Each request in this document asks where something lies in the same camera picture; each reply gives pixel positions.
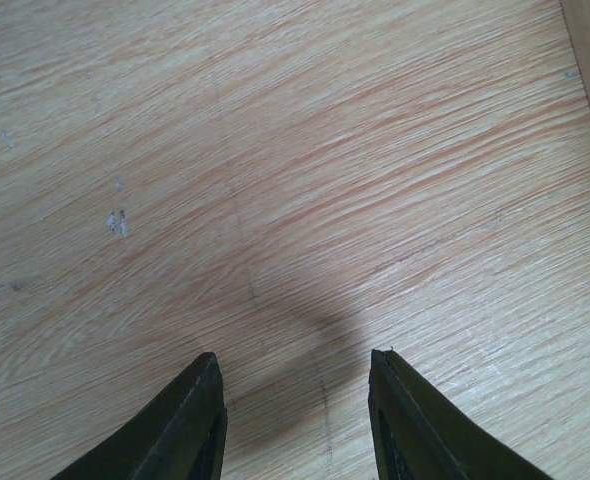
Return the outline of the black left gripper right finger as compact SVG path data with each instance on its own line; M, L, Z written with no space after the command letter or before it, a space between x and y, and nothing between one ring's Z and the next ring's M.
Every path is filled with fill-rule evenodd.
M371 351L368 405L380 479L547 479L393 350Z

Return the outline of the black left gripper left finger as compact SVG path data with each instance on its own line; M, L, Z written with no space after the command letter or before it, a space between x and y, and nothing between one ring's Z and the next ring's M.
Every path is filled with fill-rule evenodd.
M56 479L219 479L228 416L213 352L200 354L133 418Z

